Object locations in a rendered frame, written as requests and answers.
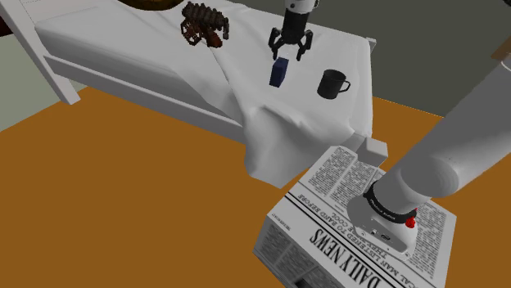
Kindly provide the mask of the dark brown round object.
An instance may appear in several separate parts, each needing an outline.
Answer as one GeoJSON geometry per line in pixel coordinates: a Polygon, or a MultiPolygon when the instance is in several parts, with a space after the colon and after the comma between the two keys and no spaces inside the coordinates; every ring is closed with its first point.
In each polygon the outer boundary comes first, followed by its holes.
{"type": "Polygon", "coordinates": [[[143,11],[166,11],[179,5],[183,0],[118,0],[123,4],[143,11]]]}

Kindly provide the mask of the newspaper patterned robot stand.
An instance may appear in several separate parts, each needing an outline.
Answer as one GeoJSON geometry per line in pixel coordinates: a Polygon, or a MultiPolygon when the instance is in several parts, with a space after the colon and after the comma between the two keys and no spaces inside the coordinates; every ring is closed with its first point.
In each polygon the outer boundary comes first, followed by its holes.
{"type": "Polygon", "coordinates": [[[355,232],[346,205],[383,174],[329,148],[267,214],[254,255],[285,288],[445,288],[456,217],[437,203],[419,208],[405,261],[355,232]]]}

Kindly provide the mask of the brown robot toy figure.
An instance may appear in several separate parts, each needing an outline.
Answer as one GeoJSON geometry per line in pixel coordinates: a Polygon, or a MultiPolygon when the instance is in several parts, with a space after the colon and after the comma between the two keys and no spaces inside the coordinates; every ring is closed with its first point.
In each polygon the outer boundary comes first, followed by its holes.
{"type": "Polygon", "coordinates": [[[220,48],[229,38],[229,19],[216,8],[204,3],[188,2],[182,10],[181,34],[189,45],[196,46],[201,40],[207,47],[220,48]]]}

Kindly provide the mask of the white bed with sheet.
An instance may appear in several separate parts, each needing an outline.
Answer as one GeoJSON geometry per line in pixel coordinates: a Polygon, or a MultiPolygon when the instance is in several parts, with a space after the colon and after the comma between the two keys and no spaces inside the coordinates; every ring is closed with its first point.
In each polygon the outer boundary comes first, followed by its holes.
{"type": "Polygon", "coordinates": [[[189,45],[181,7],[140,11],[118,0],[0,0],[9,24],[38,68],[67,100],[77,81],[181,119],[246,146],[254,178],[282,187],[330,146],[359,146],[373,133],[371,44],[313,25],[312,48],[289,60],[282,85],[269,85],[267,41],[281,16],[228,0],[200,0],[229,19],[222,47],[189,45]],[[323,72],[339,70],[350,89],[317,93],[323,72]]]}

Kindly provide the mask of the black mug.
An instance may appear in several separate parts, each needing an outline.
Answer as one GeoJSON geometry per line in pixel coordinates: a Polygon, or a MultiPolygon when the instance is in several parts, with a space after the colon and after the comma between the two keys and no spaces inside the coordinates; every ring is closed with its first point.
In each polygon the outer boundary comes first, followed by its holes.
{"type": "Polygon", "coordinates": [[[344,73],[339,70],[328,69],[323,72],[317,88],[317,93],[325,99],[333,100],[341,92],[350,89],[351,83],[344,73]]]}

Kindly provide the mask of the dark blue box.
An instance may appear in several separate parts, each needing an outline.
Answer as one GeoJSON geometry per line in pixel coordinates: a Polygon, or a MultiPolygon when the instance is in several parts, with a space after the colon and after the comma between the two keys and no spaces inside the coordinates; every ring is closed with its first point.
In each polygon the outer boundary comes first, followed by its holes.
{"type": "Polygon", "coordinates": [[[289,60],[287,58],[279,57],[272,66],[269,85],[279,88],[287,73],[289,60]]]}

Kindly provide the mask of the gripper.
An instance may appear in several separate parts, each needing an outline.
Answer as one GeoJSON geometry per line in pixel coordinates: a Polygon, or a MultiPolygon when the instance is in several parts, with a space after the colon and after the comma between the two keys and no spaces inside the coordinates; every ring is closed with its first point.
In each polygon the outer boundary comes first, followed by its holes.
{"type": "Polygon", "coordinates": [[[309,12],[301,14],[287,9],[284,15],[282,33],[280,29],[272,28],[268,45],[273,53],[274,61],[278,57],[279,48],[284,44],[298,44],[297,61],[300,61],[305,52],[311,49],[314,33],[305,29],[309,15],[309,12]]]}

